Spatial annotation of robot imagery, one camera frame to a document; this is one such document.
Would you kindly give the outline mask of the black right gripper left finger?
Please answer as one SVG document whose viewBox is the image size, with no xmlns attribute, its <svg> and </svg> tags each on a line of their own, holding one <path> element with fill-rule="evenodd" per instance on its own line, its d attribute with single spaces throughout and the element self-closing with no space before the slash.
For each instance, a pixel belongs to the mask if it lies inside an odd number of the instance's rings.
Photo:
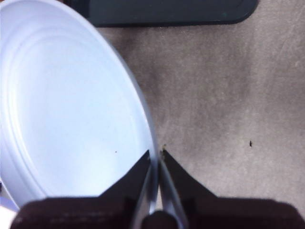
<svg viewBox="0 0 305 229">
<path fill-rule="evenodd" d="M 12 229 L 139 229 L 150 211 L 152 165 L 146 151 L 97 197 L 46 198 L 23 206 Z"/>
</svg>

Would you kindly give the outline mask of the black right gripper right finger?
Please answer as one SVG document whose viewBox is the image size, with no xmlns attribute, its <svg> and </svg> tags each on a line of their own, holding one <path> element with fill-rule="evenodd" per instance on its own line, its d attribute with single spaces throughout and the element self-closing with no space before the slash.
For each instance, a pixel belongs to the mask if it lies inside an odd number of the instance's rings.
<svg viewBox="0 0 305 229">
<path fill-rule="evenodd" d="M 299 229 L 301 215 L 287 203 L 219 197 L 194 179 L 166 150 L 159 181 L 163 209 L 180 229 Z"/>
</svg>

